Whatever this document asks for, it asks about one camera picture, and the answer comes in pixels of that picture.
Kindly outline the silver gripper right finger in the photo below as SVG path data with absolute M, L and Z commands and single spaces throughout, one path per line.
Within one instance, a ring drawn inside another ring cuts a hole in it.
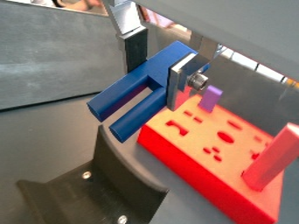
M 169 67 L 165 90 L 165 106 L 175 111 L 192 93 L 197 94 L 207 86 L 204 75 L 211 62 L 223 52 L 221 44 L 195 31 L 189 45 L 195 52 L 187 53 Z

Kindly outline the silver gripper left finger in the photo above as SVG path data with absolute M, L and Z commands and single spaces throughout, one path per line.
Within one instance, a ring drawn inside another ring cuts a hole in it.
M 101 0 L 116 29 L 125 71 L 136 69 L 147 59 L 148 29 L 141 25 L 136 3 L 131 0 Z

